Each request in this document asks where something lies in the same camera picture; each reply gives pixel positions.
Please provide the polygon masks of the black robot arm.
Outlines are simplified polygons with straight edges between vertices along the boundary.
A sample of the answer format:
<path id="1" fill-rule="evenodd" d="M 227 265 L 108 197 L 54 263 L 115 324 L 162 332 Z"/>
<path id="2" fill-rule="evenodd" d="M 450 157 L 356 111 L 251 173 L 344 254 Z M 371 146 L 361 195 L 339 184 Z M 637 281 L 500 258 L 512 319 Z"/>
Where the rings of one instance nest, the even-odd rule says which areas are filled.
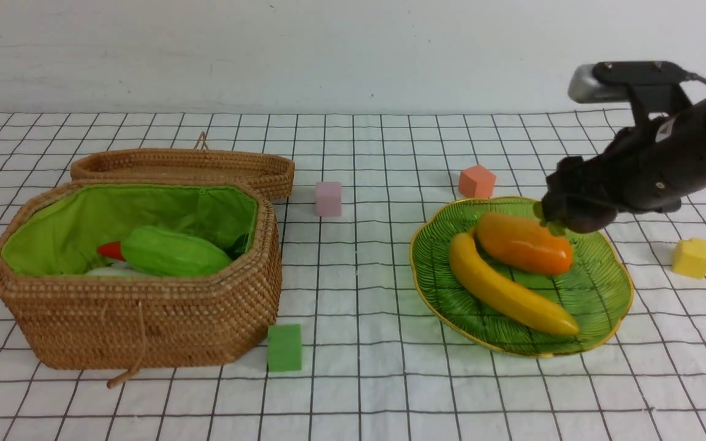
<path id="1" fill-rule="evenodd" d="M 627 103 L 633 125 L 591 159 L 567 156 L 547 179 L 535 212 L 577 233 L 600 230 L 619 213 L 672 213 L 706 188 L 706 98 L 692 103 L 686 81 L 704 78 L 669 61 L 579 66 L 568 96 L 578 104 Z"/>

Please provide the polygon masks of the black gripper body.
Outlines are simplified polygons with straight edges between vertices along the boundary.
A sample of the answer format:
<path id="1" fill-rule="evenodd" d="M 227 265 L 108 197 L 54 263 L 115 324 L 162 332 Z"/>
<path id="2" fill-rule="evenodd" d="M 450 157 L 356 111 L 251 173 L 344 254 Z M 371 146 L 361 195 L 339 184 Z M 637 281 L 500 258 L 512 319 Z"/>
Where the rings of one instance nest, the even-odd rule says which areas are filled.
<path id="1" fill-rule="evenodd" d="M 547 177 L 541 203 L 547 220 L 571 215 L 590 203 L 619 213 L 670 213 L 697 190 L 697 118 L 658 117 L 620 129 L 590 159 L 567 156 Z"/>

